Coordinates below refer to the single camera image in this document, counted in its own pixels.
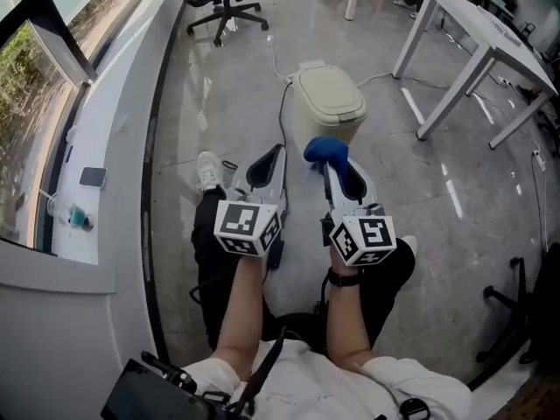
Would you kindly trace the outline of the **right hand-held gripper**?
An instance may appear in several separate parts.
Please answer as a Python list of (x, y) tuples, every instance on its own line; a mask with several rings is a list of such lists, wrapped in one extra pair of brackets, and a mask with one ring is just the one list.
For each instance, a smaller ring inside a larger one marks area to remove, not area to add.
[(324, 247), (333, 245), (346, 266), (380, 264), (396, 249), (393, 219), (377, 201), (373, 180), (353, 159), (348, 159), (347, 197), (338, 172), (323, 165), (329, 210), (320, 220)]

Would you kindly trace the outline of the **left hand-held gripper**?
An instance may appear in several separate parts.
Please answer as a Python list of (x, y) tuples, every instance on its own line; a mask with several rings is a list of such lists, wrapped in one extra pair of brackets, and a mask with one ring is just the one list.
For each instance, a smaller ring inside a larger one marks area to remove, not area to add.
[(276, 144), (253, 151), (238, 165), (213, 228), (225, 251), (257, 257), (269, 253), (284, 227), (285, 162), (286, 149)]

